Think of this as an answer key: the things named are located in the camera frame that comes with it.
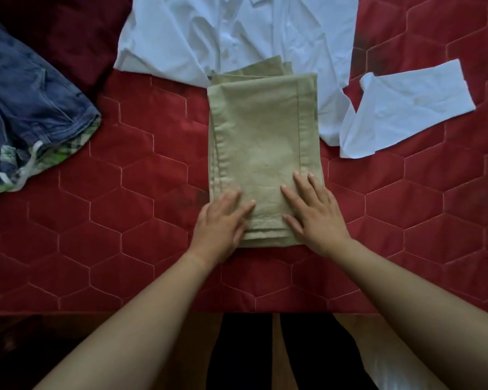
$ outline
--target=leg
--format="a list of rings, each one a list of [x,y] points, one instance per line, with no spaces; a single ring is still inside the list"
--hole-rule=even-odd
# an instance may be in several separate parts
[[[272,320],[271,314],[224,314],[207,390],[271,390]]]
[[[332,314],[281,314],[280,323],[300,390],[377,389],[363,368],[354,338]]]

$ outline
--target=person's left arm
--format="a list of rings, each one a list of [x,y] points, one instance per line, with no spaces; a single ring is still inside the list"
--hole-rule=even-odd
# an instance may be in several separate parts
[[[244,217],[254,201],[235,210],[239,198],[234,191],[207,204],[188,251],[79,344],[35,390],[150,388],[196,293],[242,239]]]

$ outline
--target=blue garment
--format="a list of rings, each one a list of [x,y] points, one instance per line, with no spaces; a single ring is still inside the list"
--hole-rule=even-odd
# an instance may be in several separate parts
[[[79,135],[100,113],[79,89],[0,24],[0,185],[37,153]]]

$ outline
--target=dark red fabric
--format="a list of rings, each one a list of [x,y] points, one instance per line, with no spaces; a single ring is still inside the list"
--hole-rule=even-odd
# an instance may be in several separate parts
[[[132,0],[0,0],[0,23],[94,98],[131,7]]]
[[[366,71],[454,58],[476,111],[370,157],[321,157],[354,238],[488,311],[488,0],[362,0],[346,91],[357,103]],[[98,107],[83,150],[0,195],[0,313],[116,310],[188,247],[208,201],[206,90],[114,71]],[[194,309],[375,311],[303,246],[239,250]]]

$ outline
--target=hand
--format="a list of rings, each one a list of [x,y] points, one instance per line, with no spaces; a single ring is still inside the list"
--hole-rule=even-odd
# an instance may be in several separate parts
[[[245,216],[255,207],[251,201],[236,209],[242,192],[222,193],[201,209],[190,249],[192,256],[214,267],[224,262],[239,245],[246,229]]]
[[[313,252],[334,255],[342,242],[351,239],[335,196],[311,173],[306,179],[295,171],[293,179],[300,196],[285,185],[280,187],[294,213],[294,217],[284,215],[284,220],[295,237]]]

